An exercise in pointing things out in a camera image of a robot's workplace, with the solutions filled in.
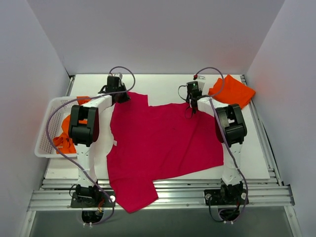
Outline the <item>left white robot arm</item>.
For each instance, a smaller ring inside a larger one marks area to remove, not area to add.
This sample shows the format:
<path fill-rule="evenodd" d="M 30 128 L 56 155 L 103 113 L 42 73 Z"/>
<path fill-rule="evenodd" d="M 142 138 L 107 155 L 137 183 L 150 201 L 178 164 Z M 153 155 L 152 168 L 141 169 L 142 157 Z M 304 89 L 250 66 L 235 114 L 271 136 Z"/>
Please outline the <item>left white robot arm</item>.
<path fill-rule="evenodd" d="M 122 74 L 109 74 L 98 96 L 71 108 L 68 134 L 75 146 L 79 170 L 75 194 L 88 207 L 96 206 L 101 198 L 94 164 L 95 145 L 100 134 L 100 114 L 115 103 L 129 100 Z"/>

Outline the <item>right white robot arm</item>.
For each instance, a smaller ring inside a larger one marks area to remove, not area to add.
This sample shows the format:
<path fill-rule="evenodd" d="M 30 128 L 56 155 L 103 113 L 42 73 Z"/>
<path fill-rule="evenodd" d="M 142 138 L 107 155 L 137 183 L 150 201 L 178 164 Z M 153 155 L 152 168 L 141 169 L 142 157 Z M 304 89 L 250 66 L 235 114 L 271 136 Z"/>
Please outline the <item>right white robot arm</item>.
<path fill-rule="evenodd" d="M 219 198 L 223 203 L 232 203 L 238 195 L 246 199 L 248 184 L 240 170 L 241 149 L 247 135 L 247 128 L 238 104 L 224 104 L 208 95 L 202 94 L 198 81 L 185 85 L 185 101 L 196 111 L 204 112 L 215 118 L 216 137 L 223 145 L 225 153 Z"/>

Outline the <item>magenta t shirt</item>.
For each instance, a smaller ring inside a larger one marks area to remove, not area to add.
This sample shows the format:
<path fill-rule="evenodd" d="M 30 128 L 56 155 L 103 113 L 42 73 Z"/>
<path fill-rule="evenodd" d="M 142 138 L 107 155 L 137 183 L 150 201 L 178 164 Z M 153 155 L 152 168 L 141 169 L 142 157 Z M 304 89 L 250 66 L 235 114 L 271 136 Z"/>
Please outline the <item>magenta t shirt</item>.
<path fill-rule="evenodd" d="M 129 96 L 114 107 L 107 169 L 117 203 L 132 213 L 157 200 L 155 180 L 221 166 L 224 153 L 213 116 L 188 119 L 184 103 L 150 106 L 146 95 Z"/>

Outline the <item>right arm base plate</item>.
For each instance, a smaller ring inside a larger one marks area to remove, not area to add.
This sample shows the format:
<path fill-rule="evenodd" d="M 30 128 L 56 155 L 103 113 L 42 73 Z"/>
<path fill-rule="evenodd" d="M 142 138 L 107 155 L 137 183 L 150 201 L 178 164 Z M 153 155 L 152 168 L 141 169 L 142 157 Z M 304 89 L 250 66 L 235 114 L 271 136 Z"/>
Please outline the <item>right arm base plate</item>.
<path fill-rule="evenodd" d="M 224 192 L 220 189 L 206 189 L 204 192 L 204 200 L 206 205 L 248 205 L 249 200 L 245 200 L 245 190 Z"/>

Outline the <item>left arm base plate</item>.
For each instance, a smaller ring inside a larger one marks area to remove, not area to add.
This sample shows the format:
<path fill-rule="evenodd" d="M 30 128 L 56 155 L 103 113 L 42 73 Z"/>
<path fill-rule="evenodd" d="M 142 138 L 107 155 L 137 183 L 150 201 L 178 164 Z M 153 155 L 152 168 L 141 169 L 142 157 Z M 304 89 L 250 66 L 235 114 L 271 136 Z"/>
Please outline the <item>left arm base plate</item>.
<path fill-rule="evenodd" d="M 113 204 L 108 200 L 103 192 L 100 193 L 99 197 L 84 197 L 78 196 L 75 192 L 72 193 L 71 199 L 71 208 L 99 208 L 106 207 L 110 208 L 115 205 L 115 201 L 113 199 Z"/>

